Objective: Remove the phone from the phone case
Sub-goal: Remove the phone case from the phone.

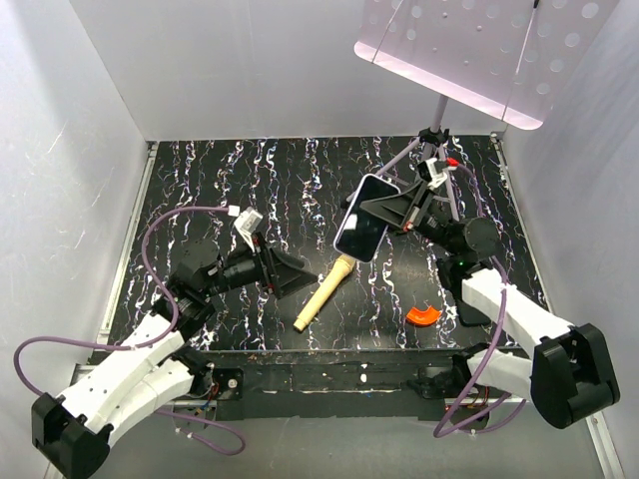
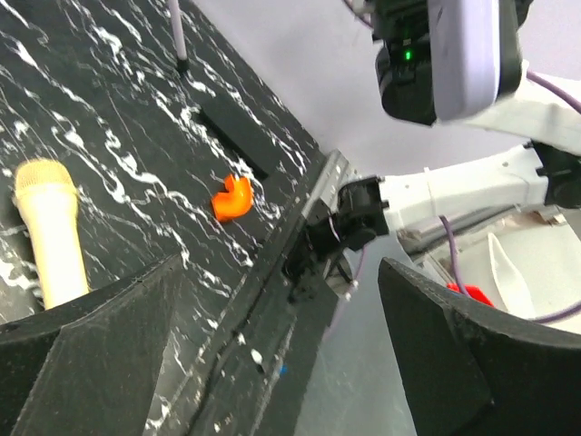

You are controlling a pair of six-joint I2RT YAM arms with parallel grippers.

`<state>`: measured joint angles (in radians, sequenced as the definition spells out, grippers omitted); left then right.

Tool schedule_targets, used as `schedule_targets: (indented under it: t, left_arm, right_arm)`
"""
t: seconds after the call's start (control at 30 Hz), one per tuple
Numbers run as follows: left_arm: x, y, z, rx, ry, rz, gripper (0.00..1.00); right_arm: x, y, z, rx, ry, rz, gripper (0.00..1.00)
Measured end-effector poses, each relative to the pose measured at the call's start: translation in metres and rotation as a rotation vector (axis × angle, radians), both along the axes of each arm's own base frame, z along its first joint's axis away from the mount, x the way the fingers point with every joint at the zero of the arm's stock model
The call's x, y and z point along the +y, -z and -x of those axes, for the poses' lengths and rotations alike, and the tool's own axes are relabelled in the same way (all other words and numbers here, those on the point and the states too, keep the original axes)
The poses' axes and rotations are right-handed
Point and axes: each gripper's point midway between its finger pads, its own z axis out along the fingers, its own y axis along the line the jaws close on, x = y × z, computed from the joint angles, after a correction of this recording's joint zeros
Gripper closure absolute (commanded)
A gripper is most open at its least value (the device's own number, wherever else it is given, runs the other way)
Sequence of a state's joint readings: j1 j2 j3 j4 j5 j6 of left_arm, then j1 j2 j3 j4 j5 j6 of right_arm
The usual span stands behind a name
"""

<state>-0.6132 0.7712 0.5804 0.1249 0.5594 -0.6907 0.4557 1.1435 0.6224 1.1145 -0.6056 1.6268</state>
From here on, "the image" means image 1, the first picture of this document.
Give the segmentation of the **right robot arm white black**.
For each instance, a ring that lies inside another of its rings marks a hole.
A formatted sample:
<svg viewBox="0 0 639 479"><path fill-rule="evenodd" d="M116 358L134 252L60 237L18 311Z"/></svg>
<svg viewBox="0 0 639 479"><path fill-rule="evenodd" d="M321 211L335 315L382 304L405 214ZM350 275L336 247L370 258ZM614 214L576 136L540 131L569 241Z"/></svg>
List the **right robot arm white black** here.
<svg viewBox="0 0 639 479"><path fill-rule="evenodd" d="M447 372L417 382L428 394L456 393L456 402L483 388L531 402L551 426L564 429L620 399L620 389L603 332L591 323L574 325L527 297L509 283L495 258L499 234L485 216L460 221L433 205L425 181L401 192L376 176L369 193L358 193L357 209L398 232L415 232L442 247L437 262L441 284L470 324L494 323L524 350L502 353L498 341L470 346L452 357Z"/></svg>

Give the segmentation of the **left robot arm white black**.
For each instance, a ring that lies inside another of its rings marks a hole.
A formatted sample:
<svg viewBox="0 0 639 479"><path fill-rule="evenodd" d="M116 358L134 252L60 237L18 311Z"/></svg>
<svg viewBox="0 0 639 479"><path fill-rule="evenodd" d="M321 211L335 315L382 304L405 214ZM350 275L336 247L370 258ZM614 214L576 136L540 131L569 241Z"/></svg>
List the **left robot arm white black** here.
<svg viewBox="0 0 639 479"><path fill-rule="evenodd" d="M44 393L33 403L33 445L64 477L91 477L126 432L165 404L225 391L232 371L217 373L188 344L222 310L221 294L257 283L282 298L317 279L302 260L259 234L227 257L209 242L192 243L170 275L172 300L153 305L123 350L59 395Z"/></svg>

